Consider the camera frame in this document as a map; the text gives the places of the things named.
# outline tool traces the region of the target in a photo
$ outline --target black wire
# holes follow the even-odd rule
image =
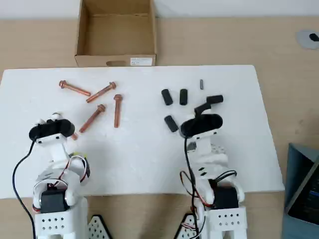
[[[204,228],[204,225],[205,225],[205,221],[206,221],[206,217],[204,217],[203,225],[201,226],[201,229],[200,229],[200,231],[199,231],[199,233],[198,233],[198,234],[201,234],[201,232],[203,231],[203,228]]]
[[[33,217],[31,215],[31,213],[29,212],[29,210],[26,208],[26,206],[24,205],[23,201],[21,200],[16,188],[15,188],[15,173],[16,173],[16,170],[18,169],[19,165],[26,159],[30,156],[31,152],[32,152],[32,149],[33,149],[33,146],[34,146],[34,143],[35,143],[35,140],[32,141],[32,144],[31,144],[31,147],[30,147],[30,150],[29,150],[29,153],[19,161],[19,163],[16,164],[14,170],[13,170],[13,174],[12,174],[12,187],[13,187],[13,190],[14,190],[14,193],[16,195],[16,198],[18,199],[18,201],[20,202],[21,206],[23,207],[23,209],[25,210],[25,212],[28,214],[29,218],[30,218],[30,221],[31,221],[31,224],[32,224],[32,232],[33,232],[33,239],[36,239],[36,236],[35,236],[35,227],[34,227],[34,220],[33,220]]]
[[[214,181],[215,181],[216,183],[218,183],[218,182],[220,182],[221,180],[223,180],[223,179],[225,179],[225,178],[227,178],[227,177],[229,177],[229,176],[231,176],[231,175],[237,176],[236,170],[228,170],[228,171],[226,171],[226,172],[223,172],[223,173],[220,174],[217,178],[215,178]]]
[[[195,231],[196,231],[196,234],[199,234],[198,225],[197,225],[197,217],[196,217],[196,212],[195,212],[195,204],[194,204],[194,200],[195,200],[195,177],[194,177],[194,174],[193,174],[193,172],[191,170],[191,167],[190,167],[190,164],[189,164],[188,155],[187,155],[187,135],[185,136],[185,141],[184,141],[184,153],[185,153],[186,163],[187,163],[187,167],[188,167],[189,175],[190,175],[190,179],[191,179],[191,187],[192,187],[191,207],[192,207],[192,213],[193,213],[193,216],[194,216]]]

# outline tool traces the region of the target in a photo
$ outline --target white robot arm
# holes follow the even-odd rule
[[[228,168],[225,149],[213,143],[222,126],[222,118],[205,114],[206,109],[210,110],[210,104],[200,107],[199,114],[180,128],[181,135],[188,136],[189,141],[187,156],[195,179],[194,212],[199,233],[194,230],[193,215],[188,215],[175,238],[223,239],[228,232],[231,239],[247,239],[246,208],[241,206],[244,191],[236,178],[237,172]]]
[[[64,147],[74,125],[59,114],[39,121],[29,133],[44,147],[52,160],[33,188],[34,222],[38,239],[87,239],[88,205],[79,188],[90,177],[90,167],[82,155],[69,155]]]

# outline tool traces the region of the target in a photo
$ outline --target copper bolt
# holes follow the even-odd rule
[[[78,135],[76,133],[74,133],[74,134],[71,135],[71,138],[73,140],[77,140],[78,139]]]
[[[82,90],[82,89],[80,89],[78,87],[72,86],[72,85],[68,84],[66,81],[60,81],[59,86],[61,87],[61,89],[68,88],[68,89],[70,89],[72,91],[76,91],[76,92],[78,92],[80,94],[83,94],[83,95],[86,95],[86,96],[90,96],[91,95],[90,92]]]
[[[92,116],[84,123],[84,125],[80,128],[80,132],[83,133],[86,129],[91,125],[91,123],[95,120],[95,118],[101,113],[105,111],[104,105],[98,105],[98,109],[92,114]]]
[[[110,82],[110,85],[100,90],[98,93],[92,95],[90,98],[86,100],[87,103],[90,103],[91,101],[94,101],[99,96],[103,95],[104,93],[108,92],[111,89],[115,89],[116,85],[114,82]]]
[[[122,99],[123,99],[123,97],[120,94],[117,94],[114,96],[114,100],[115,100],[114,128],[118,128],[120,125],[120,113],[121,113]]]

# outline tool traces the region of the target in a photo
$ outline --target open cardboard box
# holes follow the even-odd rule
[[[153,0],[82,0],[75,60],[79,67],[153,66]]]

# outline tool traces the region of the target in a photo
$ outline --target red wire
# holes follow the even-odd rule
[[[186,187],[185,187],[185,185],[184,185],[184,182],[183,182],[182,173],[184,173],[184,174],[186,175],[186,177],[188,178],[189,181],[190,181],[190,178],[189,178],[189,176],[186,174],[185,171],[181,171],[181,172],[179,173],[181,183],[182,183],[182,185],[184,186],[184,188],[186,189]],[[209,203],[205,202],[205,200],[204,200],[204,199],[200,196],[200,194],[198,193],[198,190],[196,189],[196,187],[195,187],[195,193],[197,194],[197,197],[201,200],[201,202],[202,202],[202,204],[203,204],[204,206],[206,206],[206,207],[212,207],[212,206],[214,206],[214,204],[209,204]]]

